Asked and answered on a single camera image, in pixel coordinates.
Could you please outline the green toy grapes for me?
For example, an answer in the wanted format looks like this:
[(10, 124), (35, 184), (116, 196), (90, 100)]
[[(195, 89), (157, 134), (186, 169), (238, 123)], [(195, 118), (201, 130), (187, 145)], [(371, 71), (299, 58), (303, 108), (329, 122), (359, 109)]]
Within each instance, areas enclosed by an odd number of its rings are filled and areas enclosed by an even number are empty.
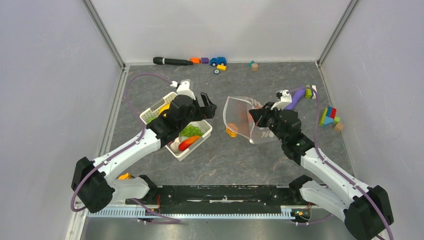
[(181, 137), (187, 137), (187, 138), (191, 138), (194, 136), (202, 136), (204, 133), (201, 131), (201, 129), (198, 126), (189, 124), (188, 126), (186, 126), (181, 132), (180, 132), (180, 136)]

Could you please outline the clear zip top bag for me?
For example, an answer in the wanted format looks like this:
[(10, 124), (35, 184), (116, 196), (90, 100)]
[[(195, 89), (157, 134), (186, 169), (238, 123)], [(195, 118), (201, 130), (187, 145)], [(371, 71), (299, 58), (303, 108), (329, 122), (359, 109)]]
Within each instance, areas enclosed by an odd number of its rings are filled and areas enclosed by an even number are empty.
[(265, 144), (277, 140), (276, 136), (266, 127), (250, 128), (247, 113), (252, 109), (260, 109), (263, 105), (247, 96), (229, 96), (223, 109), (225, 126), (233, 124), (237, 135), (246, 138), (251, 144)]

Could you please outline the white toy garlic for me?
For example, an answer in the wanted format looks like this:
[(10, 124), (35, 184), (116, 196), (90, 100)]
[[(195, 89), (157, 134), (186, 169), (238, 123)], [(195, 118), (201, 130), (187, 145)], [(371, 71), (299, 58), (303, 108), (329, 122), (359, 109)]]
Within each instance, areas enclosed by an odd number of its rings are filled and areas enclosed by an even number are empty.
[(179, 141), (173, 141), (170, 145), (169, 145), (169, 148), (170, 148), (170, 150), (174, 153), (174, 154), (179, 154), (181, 151), (180, 151), (180, 149), (179, 149), (179, 145), (180, 145), (180, 142)]

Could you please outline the orange toy pumpkin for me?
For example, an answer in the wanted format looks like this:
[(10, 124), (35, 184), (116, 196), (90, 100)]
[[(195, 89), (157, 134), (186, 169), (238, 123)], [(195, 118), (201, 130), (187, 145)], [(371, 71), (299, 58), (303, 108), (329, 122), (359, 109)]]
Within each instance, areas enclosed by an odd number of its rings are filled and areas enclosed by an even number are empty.
[(252, 117), (252, 115), (249, 112), (247, 113), (247, 118), (248, 118), (250, 128), (254, 129), (256, 127), (256, 123), (254, 121), (254, 118)]

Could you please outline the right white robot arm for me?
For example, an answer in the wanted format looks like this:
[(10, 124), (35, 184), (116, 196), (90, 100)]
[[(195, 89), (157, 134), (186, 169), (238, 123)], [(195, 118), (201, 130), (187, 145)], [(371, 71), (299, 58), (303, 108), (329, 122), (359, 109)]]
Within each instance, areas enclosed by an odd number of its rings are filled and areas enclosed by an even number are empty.
[(386, 232), (394, 239), (390, 228), (394, 223), (387, 191), (360, 181), (324, 155), (318, 144), (302, 133), (298, 113), (277, 109), (267, 103), (262, 108), (249, 110), (255, 125), (268, 128), (281, 142), (283, 153), (324, 183), (318, 184), (308, 176), (291, 182), (289, 199), (295, 204), (304, 201), (318, 205), (339, 218), (357, 240), (381, 240)]

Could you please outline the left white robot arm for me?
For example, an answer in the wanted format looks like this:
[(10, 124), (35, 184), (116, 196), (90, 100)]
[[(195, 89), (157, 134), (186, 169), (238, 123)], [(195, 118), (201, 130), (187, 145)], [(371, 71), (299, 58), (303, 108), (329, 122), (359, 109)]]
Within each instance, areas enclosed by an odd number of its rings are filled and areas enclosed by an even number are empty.
[(203, 106), (196, 97), (178, 94), (168, 109), (154, 117), (140, 133), (120, 147), (94, 160), (87, 157), (78, 160), (71, 182), (71, 210), (78, 212), (76, 199), (91, 213), (101, 211), (111, 202), (126, 199), (153, 203), (157, 190), (145, 179), (135, 177), (120, 180), (118, 176), (143, 157), (174, 141), (190, 123), (214, 118), (217, 105), (211, 102), (207, 93), (200, 95)]

